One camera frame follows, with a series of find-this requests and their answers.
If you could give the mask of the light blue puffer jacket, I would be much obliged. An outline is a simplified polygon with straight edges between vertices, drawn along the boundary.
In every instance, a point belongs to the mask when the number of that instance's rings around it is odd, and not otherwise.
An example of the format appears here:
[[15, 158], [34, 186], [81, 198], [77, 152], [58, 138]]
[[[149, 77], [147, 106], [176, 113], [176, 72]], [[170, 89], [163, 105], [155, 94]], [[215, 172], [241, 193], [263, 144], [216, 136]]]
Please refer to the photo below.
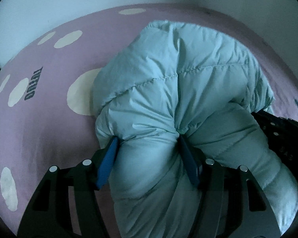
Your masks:
[[219, 164], [245, 165], [281, 233], [298, 211], [298, 183], [269, 149], [253, 112], [273, 91], [251, 51], [208, 27], [151, 22], [94, 81], [96, 136], [121, 140], [109, 178], [122, 237], [187, 237], [205, 189], [191, 184], [180, 135]]

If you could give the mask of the pink polka dot bedsheet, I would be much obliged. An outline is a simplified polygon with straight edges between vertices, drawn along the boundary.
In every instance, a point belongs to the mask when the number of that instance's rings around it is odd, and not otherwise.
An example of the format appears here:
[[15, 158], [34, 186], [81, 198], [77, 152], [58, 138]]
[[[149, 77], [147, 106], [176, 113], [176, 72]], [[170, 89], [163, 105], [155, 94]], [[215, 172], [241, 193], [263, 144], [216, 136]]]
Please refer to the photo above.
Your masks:
[[67, 168], [98, 148], [88, 90], [101, 69], [151, 21], [210, 27], [246, 45], [275, 95], [274, 113], [298, 121], [298, 81], [254, 31], [225, 14], [176, 4], [136, 4], [47, 29], [0, 72], [0, 225], [15, 234], [51, 165]]

